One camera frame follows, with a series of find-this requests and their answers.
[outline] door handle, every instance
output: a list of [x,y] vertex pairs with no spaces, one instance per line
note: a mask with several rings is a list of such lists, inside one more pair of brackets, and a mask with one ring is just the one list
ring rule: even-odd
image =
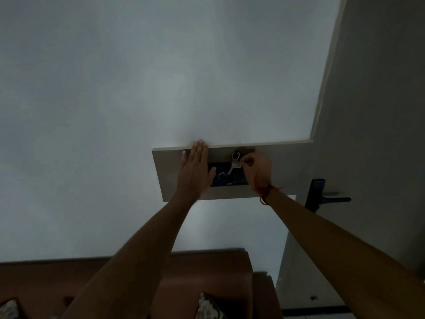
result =
[[305,208],[315,213],[319,205],[331,204],[335,202],[350,202],[350,197],[326,198],[322,196],[325,187],[325,179],[313,179],[310,184],[309,194],[305,201]]

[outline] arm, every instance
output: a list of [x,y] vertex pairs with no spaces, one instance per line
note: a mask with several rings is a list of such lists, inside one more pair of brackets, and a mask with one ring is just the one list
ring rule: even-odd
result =
[[63,319],[146,318],[178,231],[215,176],[207,158],[203,141],[193,144],[188,159],[183,151],[173,198],[89,281]]
[[[263,154],[241,161],[254,189],[271,184]],[[425,318],[425,284],[397,261],[277,189],[264,198],[356,318]]]

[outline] white wall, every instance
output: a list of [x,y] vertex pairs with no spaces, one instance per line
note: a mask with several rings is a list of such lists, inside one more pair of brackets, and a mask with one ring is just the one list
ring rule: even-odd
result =
[[[113,254],[163,205],[153,147],[307,139],[339,0],[1,2],[0,261],[19,261]],[[286,233],[253,200],[198,202],[176,249],[246,247],[275,279]]]

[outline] door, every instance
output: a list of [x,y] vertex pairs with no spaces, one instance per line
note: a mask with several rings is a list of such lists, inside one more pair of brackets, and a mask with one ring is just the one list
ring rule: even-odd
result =
[[[326,131],[313,179],[352,201],[317,214],[424,279],[423,0],[348,0],[328,79]],[[277,292],[283,309],[343,305],[289,235]]]

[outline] red thread bracelet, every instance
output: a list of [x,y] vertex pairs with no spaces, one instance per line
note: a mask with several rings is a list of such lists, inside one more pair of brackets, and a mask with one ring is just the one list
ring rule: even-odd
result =
[[257,172],[255,173],[255,176],[254,176],[255,191],[260,195],[260,203],[262,203],[265,206],[268,206],[268,203],[266,202],[267,196],[270,194],[270,192],[273,189],[282,189],[282,187],[276,188],[276,187],[272,186],[271,184],[269,184],[267,187],[259,187],[257,185],[258,170],[257,170]]

